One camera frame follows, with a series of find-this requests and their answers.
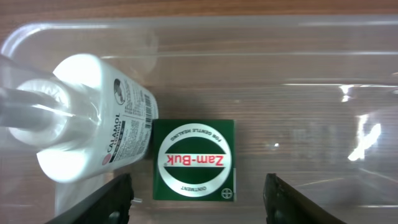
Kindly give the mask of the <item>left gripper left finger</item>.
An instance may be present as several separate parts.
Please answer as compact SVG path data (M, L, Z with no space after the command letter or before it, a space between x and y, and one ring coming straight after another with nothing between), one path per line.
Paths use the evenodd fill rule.
M132 179L121 174L46 224L128 224Z

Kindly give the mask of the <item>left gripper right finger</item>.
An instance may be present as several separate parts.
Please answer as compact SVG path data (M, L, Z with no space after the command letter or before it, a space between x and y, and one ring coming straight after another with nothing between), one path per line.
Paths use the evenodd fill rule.
M267 224L345 224L277 174L266 175L262 197Z

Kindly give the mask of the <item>white calamine lotion bottle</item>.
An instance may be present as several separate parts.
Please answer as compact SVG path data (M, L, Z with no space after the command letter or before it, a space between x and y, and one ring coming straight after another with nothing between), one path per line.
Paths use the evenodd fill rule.
M1 149L34 154L60 183L141 160L159 116L155 96L92 54L45 72L1 57Z

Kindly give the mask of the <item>green Zam-Buk ointment box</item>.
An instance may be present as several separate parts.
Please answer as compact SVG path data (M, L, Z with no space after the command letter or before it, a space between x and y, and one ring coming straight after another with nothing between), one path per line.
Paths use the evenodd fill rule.
M153 128L154 200L235 201L233 120L157 119Z

